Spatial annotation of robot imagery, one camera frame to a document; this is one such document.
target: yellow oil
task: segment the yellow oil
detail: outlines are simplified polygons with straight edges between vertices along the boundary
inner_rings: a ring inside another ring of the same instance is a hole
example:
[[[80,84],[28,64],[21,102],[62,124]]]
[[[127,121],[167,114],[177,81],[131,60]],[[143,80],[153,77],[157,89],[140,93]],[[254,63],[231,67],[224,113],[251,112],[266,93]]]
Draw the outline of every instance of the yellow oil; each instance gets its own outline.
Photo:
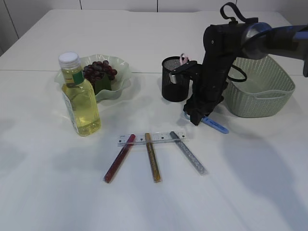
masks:
[[[74,70],[62,69],[65,79],[62,91],[75,131],[80,136],[88,136],[101,127],[101,120],[90,82],[84,79],[76,84],[73,80],[73,74],[80,71],[82,71],[81,67]]]

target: plastic bottle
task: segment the plastic bottle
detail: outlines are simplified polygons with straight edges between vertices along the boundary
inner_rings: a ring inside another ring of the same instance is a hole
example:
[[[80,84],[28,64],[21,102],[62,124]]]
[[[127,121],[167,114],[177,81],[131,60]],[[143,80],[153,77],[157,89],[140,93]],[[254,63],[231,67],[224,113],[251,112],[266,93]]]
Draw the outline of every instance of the plastic bottle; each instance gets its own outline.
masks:
[[[80,136],[88,136],[101,127],[93,87],[83,76],[78,54],[61,54],[59,64],[65,80],[63,97],[73,127]]]

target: blue handle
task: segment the blue handle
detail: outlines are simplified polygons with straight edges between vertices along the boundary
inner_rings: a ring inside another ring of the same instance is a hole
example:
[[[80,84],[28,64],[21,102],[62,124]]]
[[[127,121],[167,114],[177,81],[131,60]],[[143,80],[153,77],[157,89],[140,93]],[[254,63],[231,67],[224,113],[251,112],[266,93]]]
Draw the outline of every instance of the blue handle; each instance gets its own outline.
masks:
[[[224,133],[224,134],[228,134],[229,133],[229,130],[226,129],[224,126],[220,125],[219,123],[215,122],[214,120],[211,120],[209,117],[203,117],[201,119],[201,122],[209,125],[210,127]]]

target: white bottle cap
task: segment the white bottle cap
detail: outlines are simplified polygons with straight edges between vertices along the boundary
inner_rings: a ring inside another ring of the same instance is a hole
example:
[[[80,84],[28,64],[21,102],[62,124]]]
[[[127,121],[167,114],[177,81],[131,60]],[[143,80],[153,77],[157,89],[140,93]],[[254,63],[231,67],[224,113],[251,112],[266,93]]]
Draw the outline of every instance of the white bottle cap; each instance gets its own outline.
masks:
[[[66,52],[59,56],[59,64],[62,69],[72,70],[81,65],[81,60],[75,52]]]

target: basket handle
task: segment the basket handle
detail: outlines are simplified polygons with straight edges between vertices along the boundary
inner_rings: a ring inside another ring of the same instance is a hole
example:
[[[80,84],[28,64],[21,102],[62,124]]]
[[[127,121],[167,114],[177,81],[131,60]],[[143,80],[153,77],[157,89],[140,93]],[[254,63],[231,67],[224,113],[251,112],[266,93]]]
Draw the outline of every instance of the basket handle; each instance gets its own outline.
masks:
[[[261,95],[266,95],[266,94],[271,94],[271,93],[280,93],[280,94],[283,94],[283,95],[282,96],[278,96],[278,97],[271,97],[271,98],[259,98],[259,96],[261,96]],[[273,99],[283,98],[288,93],[289,92],[285,91],[285,90],[266,90],[266,91],[263,91],[263,92],[260,92],[260,93],[255,93],[254,97],[257,100],[273,100]]]

